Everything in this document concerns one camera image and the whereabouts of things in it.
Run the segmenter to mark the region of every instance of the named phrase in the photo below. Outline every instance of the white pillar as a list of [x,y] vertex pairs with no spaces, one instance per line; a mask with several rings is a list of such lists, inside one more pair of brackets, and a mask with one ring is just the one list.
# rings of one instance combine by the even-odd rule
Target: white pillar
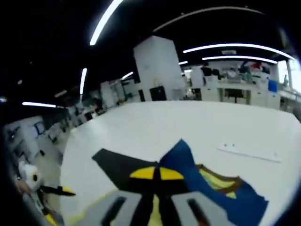
[[103,82],[100,84],[100,86],[101,86],[103,102],[105,103],[107,108],[113,107],[115,105],[114,95],[111,90],[109,82],[108,81]]
[[287,67],[287,73],[288,73],[288,84],[291,88],[291,90],[293,89],[293,81],[292,81],[292,71],[291,71],[291,66],[289,63],[289,60],[286,60],[286,67]]
[[270,70],[270,79],[278,81],[278,82],[283,82],[279,80],[279,70],[278,70],[278,64],[277,65],[271,65],[269,67]]
[[167,100],[172,100],[175,81],[181,77],[174,42],[151,36],[134,48],[134,56],[145,101],[151,101],[150,89],[161,85]]
[[118,81],[116,83],[115,88],[116,88],[116,92],[117,92],[119,100],[124,101],[126,99],[126,97],[124,95],[124,91],[123,91],[123,88],[122,88],[121,81]]
[[137,89],[134,79],[127,80],[127,83],[128,84],[123,86],[125,93],[126,94],[131,93],[131,94],[133,94],[133,96],[135,96],[138,93],[138,89]]
[[198,67],[192,68],[192,71],[190,73],[192,88],[197,89],[204,86],[203,76],[204,74],[200,68]]

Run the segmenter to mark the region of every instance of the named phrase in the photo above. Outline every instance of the white counter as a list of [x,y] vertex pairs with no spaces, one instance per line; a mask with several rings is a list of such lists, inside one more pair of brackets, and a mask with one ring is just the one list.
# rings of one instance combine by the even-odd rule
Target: white counter
[[[115,189],[92,160],[100,149],[148,161],[159,161],[181,138],[196,163],[225,176],[241,176],[268,201],[260,223],[272,225],[287,208],[300,181],[301,125],[290,113],[273,109],[206,101],[130,103],[74,128],[65,149],[61,184],[76,192],[61,197],[68,219]],[[277,152],[275,163],[217,150],[222,142],[241,149]]]
[[[242,90],[249,90],[249,91],[255,91],[255,92],[262,92],[263,90],[260,89],[258,86],[254,84],[248,84],[248,83],[229,83],[229,82],[218,82],[216,88],[220,89],[242,89]],[[296,96],[293,92],[290,92],[288,90],[280,90],[278,91],[278,94],[281,97],[290,99],[290,100],[296,100],[298,102],[301,102],[301,98]]]

